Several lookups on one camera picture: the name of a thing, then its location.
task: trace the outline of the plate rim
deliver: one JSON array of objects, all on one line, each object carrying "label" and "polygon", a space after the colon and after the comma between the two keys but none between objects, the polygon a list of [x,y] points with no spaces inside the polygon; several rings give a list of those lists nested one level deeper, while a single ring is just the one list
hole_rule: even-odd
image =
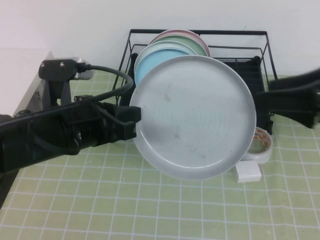
[{"label": "plate rim", "polygon": [[196,34],[195,32],[193,31],[190,31],[190,30],[186,30],[186,29],[168,29],[168,30],[165,30],[161,33],[159,33],[157,36],[155,36],[150,42],[148,45],[152,44],[154,41],[158,40],[159,38],[161,38],[160,36],[162,35],[166,35],[168,33],[172,33],[172,35],[178,35],[178,36],[183,36],[183,37],[187,37],[187,38],[190,38],[189,36],[185,36],[185,35],[181,35],[179,34],[179,32],[184,32],[185,34],[190,34],[191,36],[193,36],[195,39],[197,39],[199,42],[197,42],[202,48],[203,50],[206,52],[206,55],[208,57],[211,57],[211,53],[210,53],[210,48],[209,46],[207,45],[207,43],[198,35]]}]

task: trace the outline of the dish rack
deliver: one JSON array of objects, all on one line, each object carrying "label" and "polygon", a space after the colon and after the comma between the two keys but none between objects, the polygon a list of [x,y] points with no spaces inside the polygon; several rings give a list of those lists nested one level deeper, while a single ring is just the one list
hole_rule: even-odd
[{"label": "dish rack", "polygon": [[[135,79],[134,65],[138,54],[164,29],[131,29],[126,41],[119,71]],[[252,94],[268,90],[269,80],[277,80],[266,31],[191,30],[208,44],[211,57],[235,70],[245,81]],[[113,89],[124,84],[117,76]],[[134,86],[123,96],[116,97],[116,104],[128,106]],[[256,125],[272,134],[272,113],[256,108]]]}]

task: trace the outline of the light blue plate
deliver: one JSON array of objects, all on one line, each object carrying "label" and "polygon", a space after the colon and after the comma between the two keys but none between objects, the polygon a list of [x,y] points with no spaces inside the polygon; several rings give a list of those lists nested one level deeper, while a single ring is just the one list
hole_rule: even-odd
[{"label": "light blue plate", "polygon": [[150,72],[150,70],[152,70],[154,67],[169,59],[173,59],[184,55],[189,55],[189,53],[181,49],[170,48],[160,49],[145,56],[136,67],[134,76],[135,85],[138,85],[141,79],[143,79],[144,76],[148,72]]}]

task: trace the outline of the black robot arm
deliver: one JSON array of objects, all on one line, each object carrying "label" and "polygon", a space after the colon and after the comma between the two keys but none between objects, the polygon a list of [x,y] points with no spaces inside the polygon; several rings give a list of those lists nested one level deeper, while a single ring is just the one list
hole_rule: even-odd
[{"label": "black robot arm", "polygon": [[[90,79],[91,70],[117,74],[126,83],[97,96],[76,96],[71,102],[69,81]],[[136,137],[139,107],[100,102],[129,91],[134,85],[130,76],[75,59],[45,60],[38,73],[43,79],[42,110],[0,115],[0,177],[61,155],[76,155],[81,149]]]}]

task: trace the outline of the table surface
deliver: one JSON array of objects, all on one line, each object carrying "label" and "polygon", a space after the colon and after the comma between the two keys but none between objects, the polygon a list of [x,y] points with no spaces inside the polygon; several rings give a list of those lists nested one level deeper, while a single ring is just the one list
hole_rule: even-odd
[{"label": "table surface", "polygon": [[[71,83],[112,88],[114,75]],[[1,240],[319,240],[320,128],[274,116],[273,155],[259,182],[161,174],[132,140],[22,169],[0,210]]]}]

